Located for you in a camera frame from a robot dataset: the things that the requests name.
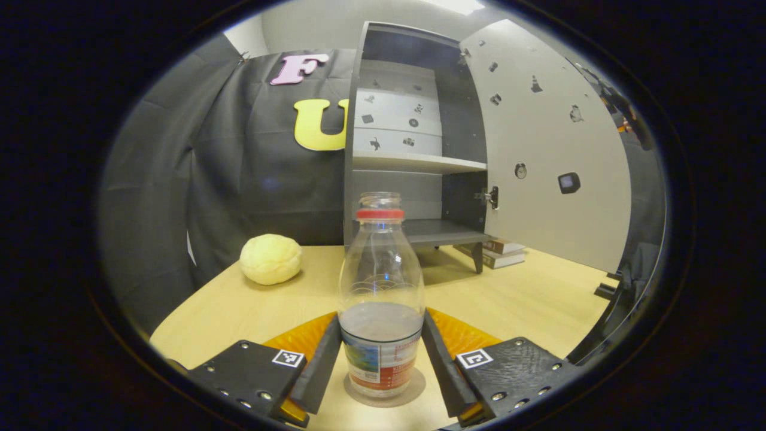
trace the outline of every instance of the bottle label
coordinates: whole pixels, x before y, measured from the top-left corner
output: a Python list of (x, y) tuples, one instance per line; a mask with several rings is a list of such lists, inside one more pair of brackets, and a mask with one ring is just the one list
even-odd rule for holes
[(421, 330), (402, 340), (375, 342), (345, 330), (345, 355), (355, 383), (372, 390), (393, 390), (410, 381)]

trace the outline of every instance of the gray cabinet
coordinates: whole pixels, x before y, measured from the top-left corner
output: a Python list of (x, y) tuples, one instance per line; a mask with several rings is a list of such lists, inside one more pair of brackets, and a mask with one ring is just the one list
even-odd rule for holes
[(510, 21), (464, 41), (365, 23), (346, 149), (346, 244), (359, 194), (392, 191), (415, 247), (494, 236), (617, 269), (630, 177), (611, 116), (565, 58)]

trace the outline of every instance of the yellow letter u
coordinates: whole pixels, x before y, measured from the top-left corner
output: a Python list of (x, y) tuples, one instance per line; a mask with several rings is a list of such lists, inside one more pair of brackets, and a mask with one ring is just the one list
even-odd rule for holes
[(349, 99), (338, 102), (343, 108), (343, 131), (336, 135), (322, 132), (322, 112), (330, 106), (324, 99), (300, 100), (294, 105), (298, 110), (295, 119), (295, 140), (300, 146), (314, 151), (342, 150), (345, 147), (345, 125), (349, 120)]

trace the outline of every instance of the water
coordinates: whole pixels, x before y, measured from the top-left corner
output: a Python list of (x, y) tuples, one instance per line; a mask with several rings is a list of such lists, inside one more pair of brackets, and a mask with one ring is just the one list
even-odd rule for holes
[(402, 393), (410, 381), (423, 315), (391, 302), (363, 302), (340, 316), (352, 386), (374, 397)]

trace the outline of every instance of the black fabric backdrop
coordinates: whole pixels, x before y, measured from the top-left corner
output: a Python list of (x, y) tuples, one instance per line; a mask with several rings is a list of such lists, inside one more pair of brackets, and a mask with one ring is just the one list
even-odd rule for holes
[[(98, 210), (107, 276), (138, 329), (151, 334), (237, 261), (249, 238), (276, 233), (301, 245), (343, 244), (343, 150), (300, 146), (293, 105), (328, 100), (322, 132), (341, 132), (338, 102), (349, 97), (355, 53), (292, 51), (240, 61), (221, 34), (136, 105), (107, 160)], [(295, 54), (330, 59), (299, 84), (270, 85), (282, 58)], [(654, 155), (624, 144), (633, 184), (630, 259), (639, 242), (659, 244), (662, 193)]]

